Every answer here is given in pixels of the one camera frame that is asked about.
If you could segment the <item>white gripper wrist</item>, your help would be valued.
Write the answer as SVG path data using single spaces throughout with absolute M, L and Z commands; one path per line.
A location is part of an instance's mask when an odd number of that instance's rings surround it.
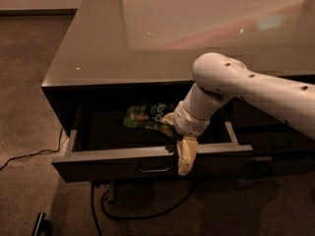
M 192 116 L 184 108 L 184 101 L 181 100 L 173 113 L 167 113 L 162 117 L 161 123 L 174 125 L 175 131 L 185 136 L 177 143 L 178 174 L 185 176 L 192 170 L 197 155 L 199 143 L 196 137 L 200 137 L 205 132 L 210 125 L 210 120 L 200 120 Z

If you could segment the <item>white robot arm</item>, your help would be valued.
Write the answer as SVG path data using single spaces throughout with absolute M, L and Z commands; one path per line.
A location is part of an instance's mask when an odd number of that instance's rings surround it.
M 192 66 L 193 86 L 173 112 L 162 120 L 172 124 L 183 139 L 177 143 L 178 174 L 192 170 L 197 138 L 210 119 L 232 98 L 240 98 L 315 139 L 315 86 L 252 72 L 240 61 L 218 53 L 206 53 Z

